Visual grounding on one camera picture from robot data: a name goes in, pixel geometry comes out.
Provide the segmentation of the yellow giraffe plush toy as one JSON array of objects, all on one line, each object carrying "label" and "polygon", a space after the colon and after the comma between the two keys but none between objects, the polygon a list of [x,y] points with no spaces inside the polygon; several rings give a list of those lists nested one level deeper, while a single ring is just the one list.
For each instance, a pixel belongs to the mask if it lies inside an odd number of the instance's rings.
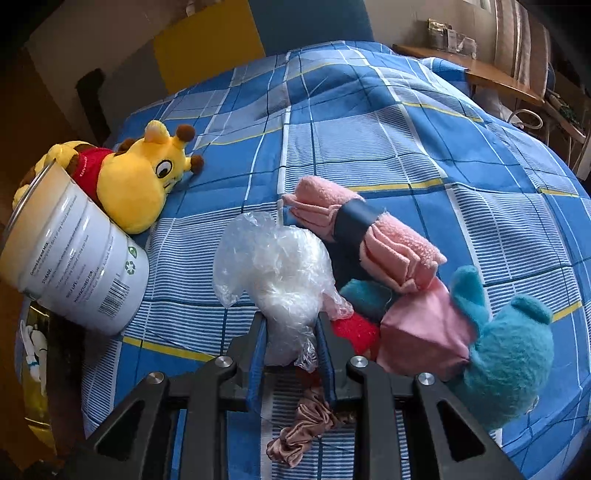
[{"label": "yellow giraffe plush toy", "polygon": [[17,206],[43,168],[55,162],[124,232],[140,234],[157,220],[184,173],[198,175],[204,169],[204,158],[185,154],[194,137],[195,129],[188,124],[170,134],[162,122],[152,120],[143,137],[127,139],[115,151],[83,141],[55,144],[24,176],[12,205]]}]

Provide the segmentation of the white protein powder can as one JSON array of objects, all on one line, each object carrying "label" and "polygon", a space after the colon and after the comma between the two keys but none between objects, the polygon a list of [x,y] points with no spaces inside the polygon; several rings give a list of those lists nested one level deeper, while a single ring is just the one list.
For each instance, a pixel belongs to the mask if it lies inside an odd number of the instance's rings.
[{"label": "white protein powder can", "polygon": [[148,274],[145,251],[57,163],[33,180],[2,235],[3,281],[107,336],[134,317]]}]

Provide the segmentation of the clear desk organizer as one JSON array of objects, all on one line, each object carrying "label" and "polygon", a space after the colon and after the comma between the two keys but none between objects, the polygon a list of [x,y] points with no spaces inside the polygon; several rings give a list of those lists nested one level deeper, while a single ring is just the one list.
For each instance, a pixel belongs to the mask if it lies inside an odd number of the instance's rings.
[{"label": "clear desk organizer", "polygon": [[429,19],[427,28],[428,42],[432,49],[477,58],[477,42],[456,31],[450,24]]}]

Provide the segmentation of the wooden desk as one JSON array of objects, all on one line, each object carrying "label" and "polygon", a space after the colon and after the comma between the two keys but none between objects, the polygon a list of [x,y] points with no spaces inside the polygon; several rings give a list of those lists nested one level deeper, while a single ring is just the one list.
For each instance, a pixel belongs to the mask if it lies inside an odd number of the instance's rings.
[{"label": "wooden desk", "polygon": [[546,102],[544,98],[536,94],[530,87],[520,83],[508,74],[496,68],[494,65],[472,59],[471,57],[433,50],[425,47],[393,45],[396,53],[416,58],[437,57],[445,59],[466,68],[468,83],[471,87],[483,87],[497,91],[500,94],[510,95],[517,100],[524,101],[532,106],[540,107],[576,142],[583,145],[586,136],[575,126],[564,119],[558,110]]}]

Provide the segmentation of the brown satin scrunchie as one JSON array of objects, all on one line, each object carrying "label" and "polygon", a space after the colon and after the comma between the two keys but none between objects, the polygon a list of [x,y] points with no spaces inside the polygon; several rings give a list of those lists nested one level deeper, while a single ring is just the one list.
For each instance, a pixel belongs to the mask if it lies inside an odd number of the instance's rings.
[{"label": "brown satin scrunchie", "polygon": [[315,439],[355,423],[355,414],[332,410],[320,387],[307,389],[297,403],[293,425],[281,429],[280,435],[267,443],[266,456],[289,468],[297,467]]}]

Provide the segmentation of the white knit gloves bundle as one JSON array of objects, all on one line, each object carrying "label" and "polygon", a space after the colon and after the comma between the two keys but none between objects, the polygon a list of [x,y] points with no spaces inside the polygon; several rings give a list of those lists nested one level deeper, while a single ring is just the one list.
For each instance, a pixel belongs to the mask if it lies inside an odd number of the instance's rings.
[{"label": "white knit gloves bundle", "polygon": [[32,380],[39,384],[42,397],[47,395],[47,353],[45,335],[33,325],[20,323],[20,335],[25,349],[25,360]]}]

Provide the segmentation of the teal plush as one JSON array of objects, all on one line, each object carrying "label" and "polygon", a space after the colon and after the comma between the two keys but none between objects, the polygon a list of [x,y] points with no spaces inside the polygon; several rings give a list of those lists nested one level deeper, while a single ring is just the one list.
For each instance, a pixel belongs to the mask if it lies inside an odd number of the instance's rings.
[{"label": "teal plush", "polygon": [[375,361],[385,371],[435,375],[489,431],[530,411],[549,379],[551,311],[518,294],[490,314],[473,266],[459,268],[449,285],[434,279],[417,293],[353,279],[341,294],[353,312],[379,326]]}]

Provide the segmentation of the blue plaid bedspread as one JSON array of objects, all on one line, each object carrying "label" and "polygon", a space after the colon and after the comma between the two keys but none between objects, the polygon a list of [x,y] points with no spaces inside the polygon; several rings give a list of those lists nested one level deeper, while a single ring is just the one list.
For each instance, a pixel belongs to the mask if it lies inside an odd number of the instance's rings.
[{"label": "blue plaid bedspread", "polygon": [[318,175],[435,244],[443,281],[478,267],[491,311],[515,294],[552,310],[550,379],[495,439],[527,478],[558,479],[573,465],[590,431],[590,199],[549,147],[474,103],[457,67],[375,42],[325,43],[142,102],[118,138],[153,119],[195,128],[189,149],[204,172],[178,183],[137,238],[150,275],[133,321],[87,341],[86,432],[148,373],[192,371],[249,330],[252,301],[224,309],[214,294],[221,234],[246,211],[283,214],[281,195]]}]

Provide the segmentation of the pink curtain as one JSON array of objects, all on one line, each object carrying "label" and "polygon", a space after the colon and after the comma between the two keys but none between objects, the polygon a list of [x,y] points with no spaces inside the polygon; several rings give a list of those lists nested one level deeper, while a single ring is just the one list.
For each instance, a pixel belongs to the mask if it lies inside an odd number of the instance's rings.
[{"label": "pink curtain", "polygon": [[544,97],[551,60],[549,32],[517,1],[496,0],[494,6],[494,65]]}]

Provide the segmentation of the colour block headboard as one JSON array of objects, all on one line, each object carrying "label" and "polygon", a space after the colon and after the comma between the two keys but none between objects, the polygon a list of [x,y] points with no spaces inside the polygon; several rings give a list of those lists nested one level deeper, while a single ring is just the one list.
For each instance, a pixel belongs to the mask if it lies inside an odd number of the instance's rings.
[{"label": "colour block headboard", "polygon": [[363,1],[219,1],[165,28],[106,75],[98,101],[112,135],[134,111],[273,54],[372,41]]}]

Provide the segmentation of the pink towel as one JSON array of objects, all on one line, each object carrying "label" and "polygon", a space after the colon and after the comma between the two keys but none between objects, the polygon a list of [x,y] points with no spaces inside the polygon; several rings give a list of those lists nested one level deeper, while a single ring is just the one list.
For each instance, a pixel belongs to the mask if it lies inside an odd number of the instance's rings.
[{"label": "pink towel", "polygon": [[301,178],[283,203],[298,223],[348,249],[363,270],[401,294],[428,289],[447,262],[438,247],[391,213],[322,177]]}]

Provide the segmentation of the gold tray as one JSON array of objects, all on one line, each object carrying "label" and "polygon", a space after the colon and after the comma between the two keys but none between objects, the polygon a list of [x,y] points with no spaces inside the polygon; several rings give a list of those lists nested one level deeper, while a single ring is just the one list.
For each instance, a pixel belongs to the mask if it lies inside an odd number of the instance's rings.
[{"label": "gold tray", "polygon": [[57,453],[47,395],[49,314],[36,303],[25,299],[21,309],[15,358],[20,368],[24,419],[35,437]]}]

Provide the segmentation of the red knit hat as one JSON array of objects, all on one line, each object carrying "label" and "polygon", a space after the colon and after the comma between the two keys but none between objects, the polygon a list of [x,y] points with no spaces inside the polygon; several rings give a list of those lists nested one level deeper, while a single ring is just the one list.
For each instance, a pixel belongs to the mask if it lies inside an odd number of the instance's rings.
[{"label": "red knit hat", "polygon": [[380,328],[359,313],[332,321],[332,330],[339,338],[349,340],[356,355],[375,361],[380,347]]}]

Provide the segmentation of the clear plastic bag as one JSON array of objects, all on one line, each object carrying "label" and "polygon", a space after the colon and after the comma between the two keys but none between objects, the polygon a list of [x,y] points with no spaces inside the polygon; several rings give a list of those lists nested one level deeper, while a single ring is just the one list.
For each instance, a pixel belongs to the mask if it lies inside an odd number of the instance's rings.
[{"label": "clear plastic bag", "polygon": [[267,321],[264,364],[318,368],[315,321],[346,319],[353,306],[335,287],[322,240],[307,229],[283,226],[266,212],[243,213],[225,227],[213,262],[212,284],[229,308],[249,295]]}]

